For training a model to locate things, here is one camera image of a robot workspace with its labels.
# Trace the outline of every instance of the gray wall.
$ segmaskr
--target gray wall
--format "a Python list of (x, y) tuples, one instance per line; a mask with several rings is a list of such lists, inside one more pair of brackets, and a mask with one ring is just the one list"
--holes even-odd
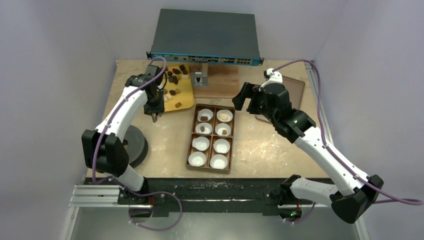
[[(316, 58), (335, 145), (385, 191), (420, 199), (423, 9), (422, 0), (350, 0)], [(399, 203), (365, 213), (372, 239), (422, 239), (423, 217), (424, 207)]]
[(88, 0), (117, 59), (145, 59), (161, 8), (255, 14), (261, 57), (314, 59), (347, 0)]
[(114, 59), (84, 0), (0, 2), (0, 233), (57, 240)]

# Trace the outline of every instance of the empty white cup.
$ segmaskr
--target empty white cup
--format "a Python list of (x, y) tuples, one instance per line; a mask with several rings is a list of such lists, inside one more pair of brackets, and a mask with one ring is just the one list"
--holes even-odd
[(203, 166), (206, 163), (206, 155), (201, 151), (195, 151), (188, 156), (188, 163), (195, 167)]
[(230, 143), (226, 139), (218, 139), (213, 143), (213, 149), (219, 154), (226, 154), (230, 151)]
[(195, 139), (193, 139), (193, 141), (191, 142), (191, 145), (193, 146), (193, 148), (199, 150), (199, 151), (205, 151), (206, 149), (209, 148), (209, 145), (211, 143), (209, 142), (209, 139), (207, 139), (204, 136), (199, 136), (196, 137)]
[[(199, 111), (199, 113), (197, 115), (197, 120), (199, 122), (207, 122), (207, 121), (211, 120), (213, 116), (214, 116), (214, 113), (210, 109), (205, 108), (205, 109), (202, 109), (202, 110)], [(201, 117), (207, 117), (207, 120), (202, 121)]]
[(228, 165), (228, 159), (222, 154), (217, 154), (210, 159), (209, 164), (214, 169), (225, 169)]
[[(221, 115), (222, 115), (222, 114), (226, 115), (226, 117), (227, 117), (227, 118), (226, 118), (225, 120), (221, 118)], [(229, 121), (233, 120), (233, 113), (232, 113), (230, 110), (226, 110), (226, 109), (224, 109), (224, 110), (219, 110), (219, 111), (216, 113), (216, 118), (217, 118), (220, 122), (228, 123)]]
[(210, 124), (209, 124), (209, 123), (207, 123), (207, 122), (199, 123), (199, 124), (196, 126), (195, 131), (196, 131), (196, 133), (198, 133), (198, 134), (211, 134), (211, 133), (212, 133), (212, 125), (210, 125)]
[(215, 127), (215, 133), (219, 136), (229, 136), (231, 134), (231, 128), (226, 123), (220, 123)]

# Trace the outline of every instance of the yellow cutting board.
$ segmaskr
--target yellow cutting board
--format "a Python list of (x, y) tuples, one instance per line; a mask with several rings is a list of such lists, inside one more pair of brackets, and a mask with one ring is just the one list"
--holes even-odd
[[(185, 69), (187, 69), (187, 71), (188, 71), (188, 78), (187, 79), (183, 78), (183, 73), (180, 70), (181, 65), (184, 65)], [(169, 66), (167, 66), (167, 68), (168, 68), (168, 71), (171, 71), (171, 72), (172, 72), (172, 69), (178, 69), (178, 70), (181, 71), (181, 73), (180, 74), (172, 73), (172, 75), (175, 75), (179, 78), (178, 84), (175, 84), (173, 82), (169, 82), (169, 78), (168, 78), (168, 83), (165, 86), (166, 91), (169, 93), (170, 90), (175, 91), (175, 89), (179, 89), (180, 93), (172, 96), (172, 99), (169, 100), (168, 102), (165, 101), (165, 103), (164, 103), (165, 113), (166, 112), (172, 112), (172, 111), (178, 111), (178, 110), (182, 110), (182, 109), (189, 109), (189, 108), (193, 107), (193, 105), (195, 104), (195, 97), (193, 95), (192, 80), (190, 78), (189, 66), (187, 64), (180, 63), (180, 64), (176, 64), (176, 65), (169, 65)], [(181, 106), (177, 108), (177, 107), (175, 107), (175, 104), (177, 104), (178, 102), (181, 103)]]

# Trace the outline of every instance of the table top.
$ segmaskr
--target table top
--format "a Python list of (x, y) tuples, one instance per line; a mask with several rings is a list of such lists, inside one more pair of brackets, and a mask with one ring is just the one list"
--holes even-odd
[[(119, 60), (107, 99), (103, 118), (120, 98), (125, 81), (131, 75), (144, 73), (149, 60)], [(288, 61), (265, 60), (262, 66), (240, 66), (240, 89), (244, 82), (261, 84), (264, 70), (276, 68)], [(305, 65), (294, 63), (280, 70), (284, 76), (305, 82), (300, 110), (318, 122), (316, 103)], [(233, 107), (231, 99), (195, 98), (194, 104)], [(277, 134), (273, 126), (255, 119), (246, 112), (247, 100), (235, 115), (232, 167), (230, 174), (209, 173), (186, 169), (187, 149), (195, 108), (169, 112), (153, 123), (141, 110), (132, 121), (146, 137), (149, 151), (146, 159), (135, 170), (150, 178), (287, 178), (293, 174), (307, 178), (328, 177), (327, 174), (302, 150)]]

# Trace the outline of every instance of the white bowl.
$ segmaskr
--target white bowl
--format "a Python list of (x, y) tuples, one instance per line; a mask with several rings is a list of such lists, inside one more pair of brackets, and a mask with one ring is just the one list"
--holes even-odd
[(203, 166), (206, 163), (206, 155), (201, 151), (195, 151), (188, 156), (188, 163), (195, 167)]
[[(221, 118), (221, 114), (225, 114), (226, 116), (227, 116), (227, 119), (226, 120), (224, 120), (224, 119), (222, 119)], [(233, 120), (233, 113), (230, 111), (230, 110), (219, 110), (217, 113), (216, 113), (216, 118), (220, 121), (220, 122), (223, 122), (223, 123), (228, 123), (229, 121), (231, 121), (231, 120)]]
[(226, 123), (220, 123), (215, 127), (215, 133), (219, 136), (229, 136), (231, 134), (231, 128)]
[(207, 139), (206, 137), (199, 136), (193, 139), (193, 141), (191, 142), (191, 145), (193, 146), (193, 148), (199, 151), (205, 151), (206, 149), (209, 148), (210, 142), (209, 142), (209, 139)]
[(226, 154), (230, 151), (230, 143), (226, 139), (218, 139), (213, 143), (213, 149), (219, 154)]
[(228, 159), (222, 154), (217, 154), (210, 159), (209, 164), (214, 169), (225, 169), (228, 165)]
[[(202, 121), (202, 120), (200, 120), (201, 117), (207, 117), (207, 120)], [(214, 117), (214, 113), (210, 109), (205, 108), (205, 109), (202, 109), (202, 110), (199, 111), (199, 113), (197, 115), (197, 120), (199, 122), (207, 122), (207, 121), (211, 120), (212, 117)]]
[(199, 123), (195, 129), (198, 134), (211, 134), (212, 133), (212, 125), (207, 122)]

